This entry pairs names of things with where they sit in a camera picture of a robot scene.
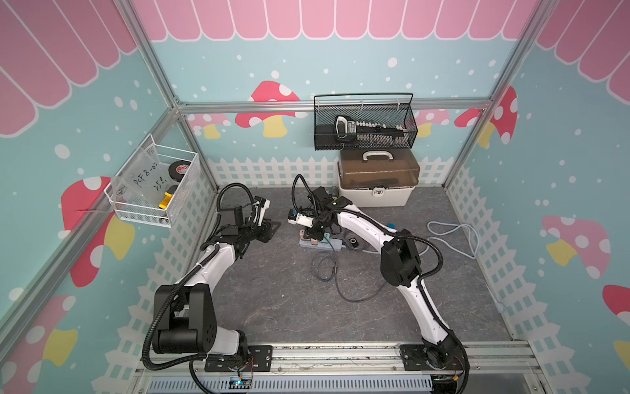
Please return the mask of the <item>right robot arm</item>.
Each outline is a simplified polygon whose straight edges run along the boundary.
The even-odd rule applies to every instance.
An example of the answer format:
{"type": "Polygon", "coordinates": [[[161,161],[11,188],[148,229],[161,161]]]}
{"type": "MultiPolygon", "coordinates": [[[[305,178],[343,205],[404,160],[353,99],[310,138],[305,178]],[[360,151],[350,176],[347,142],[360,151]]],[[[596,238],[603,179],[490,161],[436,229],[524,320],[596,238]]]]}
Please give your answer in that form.
{"type": "Polygon", "coordinates": [[[295,176],[291,186],[293,209],[288,222],[305,227],[305,233],[318,241],[326,229],[336,225],[349,230],[372,246],[380,255],[380,272],[387,284],[404,297],[423,338],[424,359],[436,370],[460,360],[469,371],[468,355],[462,341],[438,313],[424,280],[443,267],[441,251],[427,239],[407,230],[395,230],[379,223],[346,197],[332,197],[325,188],[310,188],[305,177],[295,176]]]}

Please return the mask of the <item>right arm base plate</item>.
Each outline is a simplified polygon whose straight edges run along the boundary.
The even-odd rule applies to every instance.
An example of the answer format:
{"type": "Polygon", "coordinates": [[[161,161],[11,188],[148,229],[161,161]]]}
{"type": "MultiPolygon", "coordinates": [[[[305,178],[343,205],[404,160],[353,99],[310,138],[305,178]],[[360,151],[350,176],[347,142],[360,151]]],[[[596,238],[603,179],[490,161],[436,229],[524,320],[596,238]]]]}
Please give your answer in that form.
{"type": "Polygon", "coordinates": [[[400,346],[399,354],[406,371],[462,373],[467,367],[462,349],[457,345],[406,344],[400,346]]]}

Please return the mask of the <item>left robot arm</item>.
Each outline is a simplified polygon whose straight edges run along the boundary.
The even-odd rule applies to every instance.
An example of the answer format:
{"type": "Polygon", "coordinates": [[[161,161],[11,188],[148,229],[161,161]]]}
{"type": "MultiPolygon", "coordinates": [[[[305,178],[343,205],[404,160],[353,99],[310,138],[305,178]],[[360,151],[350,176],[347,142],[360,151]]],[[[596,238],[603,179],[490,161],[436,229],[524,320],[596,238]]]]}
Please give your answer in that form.
{"type": "Polygon", "coordinates": [[[275,223],[265,217],[270,201],[241,183],[218,194],[217,222],[201,246],[201,259],[178,282],[154,294],[154,319],[144,338],[141,360],[148,370],[216,360],[232,370],[249,364],[246,335],[219,326],[213,292],[223,274],[244,257],[254,241],[269,242],[275,223]]]}

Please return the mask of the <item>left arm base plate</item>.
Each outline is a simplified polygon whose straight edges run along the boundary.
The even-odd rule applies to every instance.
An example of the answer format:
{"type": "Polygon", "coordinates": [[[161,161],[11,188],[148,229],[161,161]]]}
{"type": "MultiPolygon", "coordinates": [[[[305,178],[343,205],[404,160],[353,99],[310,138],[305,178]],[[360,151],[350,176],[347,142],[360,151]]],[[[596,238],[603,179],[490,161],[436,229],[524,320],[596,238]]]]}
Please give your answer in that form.
{"type": "Polygon", "coordinates": [[[269,372],[272,363],[272,346],[248,346],[231,356],[210,356],[206,359],[204,371],[208,373],[250,373],[269,372]]]}

